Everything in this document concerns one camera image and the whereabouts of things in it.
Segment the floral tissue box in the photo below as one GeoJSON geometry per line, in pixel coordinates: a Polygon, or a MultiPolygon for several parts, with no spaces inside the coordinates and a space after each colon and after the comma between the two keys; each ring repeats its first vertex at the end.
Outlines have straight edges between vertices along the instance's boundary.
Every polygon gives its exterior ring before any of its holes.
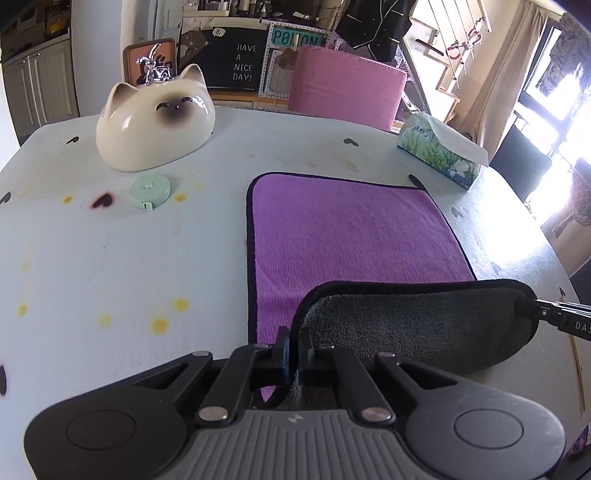
{"type": "Polygon", "coordinates": [[[484,148],[425,113],[413,114],[404,123],[398,146],[465,190],[489,164],[484,148]]]}

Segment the white ceramic cat figurine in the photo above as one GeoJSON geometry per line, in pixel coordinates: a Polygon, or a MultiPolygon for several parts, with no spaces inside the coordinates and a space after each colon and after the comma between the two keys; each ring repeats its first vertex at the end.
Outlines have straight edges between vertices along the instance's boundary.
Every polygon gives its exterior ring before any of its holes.
{"type": "Polygon", "coordinates": [[[215,107],[204,74],[190,64],[176,78],[113,86],[99,116],[96,147],[121,172],[139,172],[175,161],[207,143],[215,107]]]}

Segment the purple and grey microfibre towel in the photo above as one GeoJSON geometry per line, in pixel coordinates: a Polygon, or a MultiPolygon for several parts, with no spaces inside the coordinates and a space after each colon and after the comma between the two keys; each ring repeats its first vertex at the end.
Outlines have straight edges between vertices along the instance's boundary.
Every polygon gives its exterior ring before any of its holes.
{"type": "Polygon", "coordinates": [[[390,351],[469,375],[536,334],[514,310],[533,291],[477,281],[423,189],[267,173],[247,190],[246,233],[250,342],[308,329],[363,361],[390,351]]]}

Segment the mint green tape measure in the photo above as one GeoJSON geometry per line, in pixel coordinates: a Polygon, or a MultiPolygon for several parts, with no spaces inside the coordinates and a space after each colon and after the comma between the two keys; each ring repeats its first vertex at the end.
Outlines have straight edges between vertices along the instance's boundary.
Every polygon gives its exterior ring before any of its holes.
{"type": "Polygon", "coordinates": [[[153,211],[163,204],[170,195],[169,179],[159,173],[148,173],[137,177],[129,188],[131,204],[144,211],[153,211]]]}

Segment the pink upholstered chair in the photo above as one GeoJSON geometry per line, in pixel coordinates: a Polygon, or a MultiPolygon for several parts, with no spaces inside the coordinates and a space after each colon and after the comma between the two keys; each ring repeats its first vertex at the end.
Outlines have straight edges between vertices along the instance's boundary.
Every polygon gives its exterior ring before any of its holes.
{"type": "Polygon", "coordinates": [[[407,74],[395,67],[325,47],[298,51],[287,109],[389,131],[407,74]]]}

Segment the black vest on hanger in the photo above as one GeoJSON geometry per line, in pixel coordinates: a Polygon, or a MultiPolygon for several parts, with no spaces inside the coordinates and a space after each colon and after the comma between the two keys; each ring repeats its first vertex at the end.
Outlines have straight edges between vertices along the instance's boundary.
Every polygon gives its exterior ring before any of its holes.
{"type": "Polygon", "coordinates": [[[416,0],[358,0],[349,2],[335,29],[352,49],[367,48],[376,61],[394,59],[412,22],[416,0]]]}

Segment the black dining chair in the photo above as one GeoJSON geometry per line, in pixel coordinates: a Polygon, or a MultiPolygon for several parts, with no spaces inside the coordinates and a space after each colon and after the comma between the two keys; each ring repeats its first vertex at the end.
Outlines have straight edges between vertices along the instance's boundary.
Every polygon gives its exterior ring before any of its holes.
{"type": "Polygon", "coordinates": [[[490,163],[522,202],[539,186],[551,166],[552,160],[515,125],[510,127],[490,163]]]}

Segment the teal poison licence plate sign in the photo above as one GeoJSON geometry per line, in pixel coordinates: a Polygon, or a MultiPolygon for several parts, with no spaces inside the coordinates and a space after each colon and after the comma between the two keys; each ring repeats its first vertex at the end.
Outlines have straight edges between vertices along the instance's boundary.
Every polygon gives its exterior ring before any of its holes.
{"type": "Polygon", "coordinates": [[[325,34],[301,28],[273,25],[270,28],[269,42],[271,47],[280,49],[305,45],[324,46],[325,34]]]}

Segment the orange framed picture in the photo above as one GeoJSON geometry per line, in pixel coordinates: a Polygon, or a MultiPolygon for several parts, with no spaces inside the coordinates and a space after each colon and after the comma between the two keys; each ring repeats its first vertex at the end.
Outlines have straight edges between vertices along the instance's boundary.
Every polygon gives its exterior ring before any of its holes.
{"type": "Polygon", "coordinates": [[[166,81],[177,74],[176,44],[171,38],[128,45],[122,60],[124,81],[132,86],[166,81]]]}

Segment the white cabinet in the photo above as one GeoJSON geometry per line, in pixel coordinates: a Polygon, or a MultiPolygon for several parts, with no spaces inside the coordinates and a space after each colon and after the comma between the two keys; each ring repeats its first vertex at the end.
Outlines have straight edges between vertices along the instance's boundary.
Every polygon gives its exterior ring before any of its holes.
{"type": "Polygon", "coordinates": [[[12,58],[2,70],[20,145],[44,125],[79,116],[69,35],[12,58]]]}

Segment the beige curtain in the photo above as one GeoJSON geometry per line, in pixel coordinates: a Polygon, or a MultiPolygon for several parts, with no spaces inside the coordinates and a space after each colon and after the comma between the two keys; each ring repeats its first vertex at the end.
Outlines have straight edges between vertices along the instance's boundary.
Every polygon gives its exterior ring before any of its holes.
{"type": "Polygon", "coordinates": [[[460,103],[451,126],[490,156],[497,152],[513,114],[542,33],[563,13],[546,1],[489,1],[487,32],[457,89],[460,103]]]}

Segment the wooden chopstick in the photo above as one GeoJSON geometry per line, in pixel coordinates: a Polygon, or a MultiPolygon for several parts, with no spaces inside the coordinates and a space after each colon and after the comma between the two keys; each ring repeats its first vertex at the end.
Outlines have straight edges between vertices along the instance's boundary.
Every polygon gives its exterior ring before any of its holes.
{"type": "Polygon", "coordinates": [[[580,401],[580,408],[581,412],[584,413],[586,411],[586,395],[585,395],[585,385],[583,379],[583,370],[580,362],[579,351],[577,347],[576,339],[573,335],[569,335],[571,350],[573,354],[573,361],[575,365],[576,375],[577,375],[577,383],[578,383],[578,392],[579,392],[579,401],[580,401]]]}

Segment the black have a nice day sign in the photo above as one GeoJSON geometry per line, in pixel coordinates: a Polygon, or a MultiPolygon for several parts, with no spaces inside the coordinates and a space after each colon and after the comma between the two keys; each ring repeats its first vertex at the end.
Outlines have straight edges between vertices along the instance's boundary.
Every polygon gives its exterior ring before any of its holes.
{"type": "Polygon", "coordinates": [[[266,30],[214,27],[180,36],[179,69],[197,64],[209,89],[259,89],[266,30]]]}

